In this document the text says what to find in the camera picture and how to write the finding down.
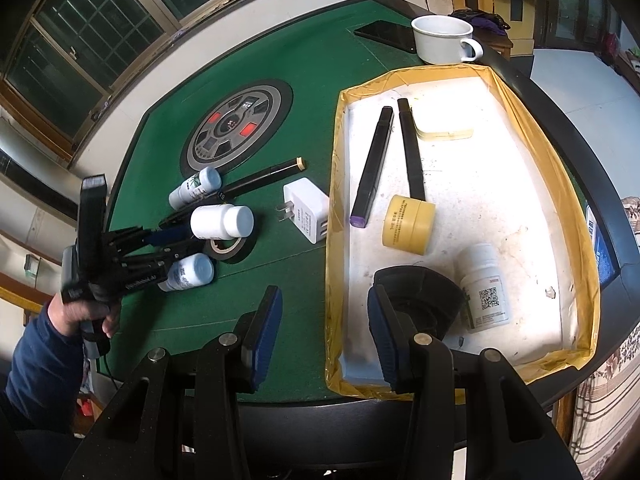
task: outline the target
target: screw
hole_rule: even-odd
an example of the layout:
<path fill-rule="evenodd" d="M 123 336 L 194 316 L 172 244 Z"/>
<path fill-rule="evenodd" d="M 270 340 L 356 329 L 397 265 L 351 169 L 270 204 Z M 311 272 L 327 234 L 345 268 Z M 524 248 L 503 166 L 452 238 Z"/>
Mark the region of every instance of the screw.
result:
<path fill-rule="evenodd" d="M 226 334 L 223 334 L 218 338 L 218 342 L 222 346 L 231 346 L 236 341 L 238 341 L 238 336 L 236 334 L 234 334 L 233 332 L 227 332 Z"/>
<path fill-rule="evenodd" d="M 427 346 L 433 342 L 433 338 L 429 334 L 418 332 L 416 335 L 414 335 L 414 341 L 417 342 L 418 345 Z"/>
<path fill-rule="evenodd" d="M 151 362 L 155 363 L 162 359 L 165 355 L 166 351 L 164 350 L 164 348 L 152 348 L 151 350 L 149 350 L 149 353 L 146 356 Z"/>
<path fill-rule="evenodd" d="M 500 352 L 498 352 L 497 350 L 494 350 L 493 348 L 489 348 L 484 352 L 484 358 L 487 361 L 491 361 L 492 363 L 497 363 L 500 360 L 501 355 L 500 355 Z"/>

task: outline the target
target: striped fabric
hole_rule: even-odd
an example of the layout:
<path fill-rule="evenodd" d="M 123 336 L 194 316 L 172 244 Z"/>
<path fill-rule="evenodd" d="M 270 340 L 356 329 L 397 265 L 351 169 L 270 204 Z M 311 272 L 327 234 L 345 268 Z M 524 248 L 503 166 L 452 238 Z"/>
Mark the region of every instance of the striped fabric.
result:
<path fill-rule="evenodd" d="M 640 238 L 640 198 L 622 199 Z M 578 386 L 570 451 L 585 480 L 595 479 L 640 413 L 640 324 L 598 370 Z"/>

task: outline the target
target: black marker pen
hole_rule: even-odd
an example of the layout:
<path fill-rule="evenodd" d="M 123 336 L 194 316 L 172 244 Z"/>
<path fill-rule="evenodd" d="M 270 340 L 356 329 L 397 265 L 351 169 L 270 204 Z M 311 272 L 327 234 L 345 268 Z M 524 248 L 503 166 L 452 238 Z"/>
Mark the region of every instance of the black marker pen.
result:
<path fill-rule="evenodd" d="M 376 197 L 376 191 L 378 190 L 382 161 L 385 159 L 386 147 L 389 144 L 393 118 L 393 108 L 391 106 L 383 107 L 376 125 L 376 131 L 373 133 L 369 155 L 367 155 L 367 161 L 364 163 L 364 170 L 358 185 L 358 193 L 349 217 L 349 223 L 354 227 L 365 228 L 367 225 L 373 199 Z"/>

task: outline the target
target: yellow round container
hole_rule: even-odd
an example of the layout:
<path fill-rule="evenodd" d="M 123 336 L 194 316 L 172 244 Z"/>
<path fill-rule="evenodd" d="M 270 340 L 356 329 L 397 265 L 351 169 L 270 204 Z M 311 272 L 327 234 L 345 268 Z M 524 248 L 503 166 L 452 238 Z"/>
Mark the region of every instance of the yellow round container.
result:
<path fill-rule="evenodd" d="M 393 195 L 386 210 L 382 244 L 413 254 L 424 254 L 435 214 L 435 204 Z"/>

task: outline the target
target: white medicine bottle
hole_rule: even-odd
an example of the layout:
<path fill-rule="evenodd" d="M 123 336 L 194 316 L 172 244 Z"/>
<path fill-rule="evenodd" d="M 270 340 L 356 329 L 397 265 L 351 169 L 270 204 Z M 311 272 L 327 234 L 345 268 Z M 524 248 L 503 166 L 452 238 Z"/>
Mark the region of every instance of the white medicine bottle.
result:
<path fill-rule="evenodd" d="M 175 210 L 195 202 L 200 197 L 217 191 L 222 186 L 222 177 L 215 168 L 207 166 L 190 176 L 169 195 L 169 205 Z"/>
<path fill-rule="evenodd" d="M 213 263 L 206 254 L 196 253 L 175 262 L 166 275 L 166 281 L 158 283 L 160 290 L 187 290 L 208 285 L 213 280 Z"/>
<path fill-rule="evenodd" d="M 469 332 L 507 324 L 511 309 L 498 267 L 498 254 L 491 244 L 475 244 L 458 254 L 456 267 L 467 306 L 461 312 Z"/>
<path fill-rule="evenodd" d="M 254 230 L 254 214 L 245 205 L 203 205 L 191 213 L 190 225 L 202 240 L 247 238 Z"/>

